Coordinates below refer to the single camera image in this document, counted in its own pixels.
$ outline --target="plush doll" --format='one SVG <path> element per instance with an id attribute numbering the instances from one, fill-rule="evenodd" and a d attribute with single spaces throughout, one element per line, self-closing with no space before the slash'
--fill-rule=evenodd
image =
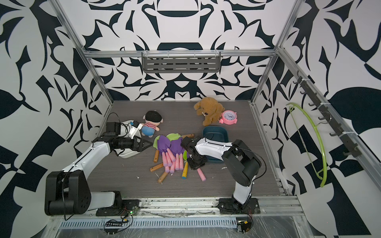
<path id="1" fill-rule="evenodd" d="M 205 120 L 202 122 L 203 126 L 218 122 L 222 112 L 225 111 L 225 108 L 212 97 L 204 97 L 200 102 L 196 103 L 194 109 L 197 110 L 198 116 L 205 116 Z"/>
<path id="2" fill-rule="evenodd" d="M 156 111 L 148 111 L 143 119 L 146 120 L 146 123 L 143 124 L 142 127 L 142 135 L 152 137 L 155 131 L 159 131 L 158 125 L 163 122 L 163 118 Z"/>

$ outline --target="black and white wall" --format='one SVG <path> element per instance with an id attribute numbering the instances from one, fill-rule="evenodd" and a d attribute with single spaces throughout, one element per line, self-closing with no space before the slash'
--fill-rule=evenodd
<path id="1" fill-rule="evenodd" d="M 295 0 L 60 0 L 89 50 L 273 48 Z"/>
<path id="2" fill-rule="evenodd" d="M 0 4 L 1 237 L 32 237 L 48 221 L 45 179 L 84 152 L 108 102 L 49 3 Z"/>
<path id="3" fill-rule="evenodd" d="M 97 58 L 93 63 L 114 100 L 251 99 L 267 56 L 224 57 L 217 73 L 144 73 L 141 58 Z"/>
<path id="4" fill-rule="evenodd" d="M 62 0 L 87 50 L 272 49 L 295 0 Z M 139 58 L 94 59 L 115 100 L 251 99 L 267 57 L 209 74 L 145 74 Z"/>
<path id="5" fill-rule="evenodd" d="M 381 2 L 307 0 L 285 43 L 286 51 L 349 126 L 381 158 Z M 295 77 L 278 59 L 256 105 L 277 165 L 292 194 L 298 195 L 314 235 L 322 238 L 381 237 L 381 192 L 350 156 L 329 125 L 318 126 L 327 156 L 324 187 L 315 175 L 289 102 L 298 103 L 317 124 L 322 115 L 293 84 Z M 319 142 L 307 118 L 292 112 L 316 170 L 322 169 Z"/>

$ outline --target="pink handle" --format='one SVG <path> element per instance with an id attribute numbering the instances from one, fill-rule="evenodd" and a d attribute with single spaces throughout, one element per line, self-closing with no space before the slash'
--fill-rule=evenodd
<path id="1" fill-rule="evenodd" d="M 174 164 L 175 164 L 175 163 L 172 164 L 171 169 L 169 170 L 169 172 L 170 172 L 171 174 L 174 173 Z"/>
<path id="2" fill-rule="evenodd" d="M 175 163 L 175 170 L 180 170 L 180 159 L 179 159 L 179 154 L 176 154 L 176 163 Z"/>
<path id="3" fill-rule="evenodd" d="M 182 153 L 180 154 L 180 170 L 184 170 L 184 159 L 182 158 Z"/>
<path id="4" fill-rule="evenodd" d="M 167 148 L 167 152 L 168 152 L 169 157 L 171 158 L 172 162 L 175 162 L 175 161 L 176 161 L 176 158 L 175 158 L 175 156 L 172 154 L 172 151 L 171 151 L 169 148 Z"/>
<path id="5" fill-rule="evenodd" d="M 171 167 L 171 166 L 172 166 L 172 161 L 171 161 L 171 159 L 169 158 L 169 154 L 168 154 L 168 152 L 165 152 L 165 156 L 166 156 L 166 158 L 167 158 L 168 166 Z"/>
<path id="6" fill-rule="evenodd" d="M 201 171 L 200 168 L 197 169 L 197 172 L 199 173 L 199 176 L 202 181 L 205 181 L 207 178 L 205 177 L 204 173 Z"/>
<path id="7" fill-rule="evenodd" d="M 163 157 L 163 165 L 164 165 L 164 167 L 165 167 L 165 166 L 168 166 L 168 161 L 167 161 L 167 159 L 166 159 L 166 156 L 165 156 L 165 153 L 164 153 L 164 152 L 162 152 L 162 157 Z"/>

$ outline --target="ventilated metal panel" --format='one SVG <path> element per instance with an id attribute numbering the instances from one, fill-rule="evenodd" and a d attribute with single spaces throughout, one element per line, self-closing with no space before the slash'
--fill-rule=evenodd
<path id="1" fill-rule="evenodd" d="M 221 67 L 221 57 L 142 57 L 145 73 L 216 73 Z"/>
<path id="2" fill-rule="evenodd" d="M 107 219 L 73 219 L 63 221 L 60 229 L 93 229 L 103 228 Z M 235 217 L 166 217 L 166 218 L 134 218 L 129 228 L 185 228 L 185 227 L 225 227 L 236 228 L 237 220 Z"/>

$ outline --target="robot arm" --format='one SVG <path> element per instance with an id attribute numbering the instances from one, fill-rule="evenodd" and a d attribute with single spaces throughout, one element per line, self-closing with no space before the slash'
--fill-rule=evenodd
<path id="1" fill-rule="evenodd" d="M 231 143 L 202 139 L 184 138 L 181 146 L 187 150 L 191 169 L 198 169 L 208 161 L 206 155 L 223 160 L 235 180 L 235 190 L 225 210 L 242 212 L 251 198 L 251 187 L 262 165 L 258 157 L 243 143 L 236 140 Z"/>
<path id="2" fill-rule="evenodd" d="M 78 159 L 61 171 L 46 178 L 46 215 L 83 214 L 87 210 L 114 204 L 114 192 L 90 192 L 87 178 L 98 163 L 114 149 L 144 151 L 152 143 L 135 136 L 142 125 L 136 121 L 126 125 L 127 137 L 120 137 L 120 123 L 106 124 L 106 132 L 93 140 L 92 145 Z"/>

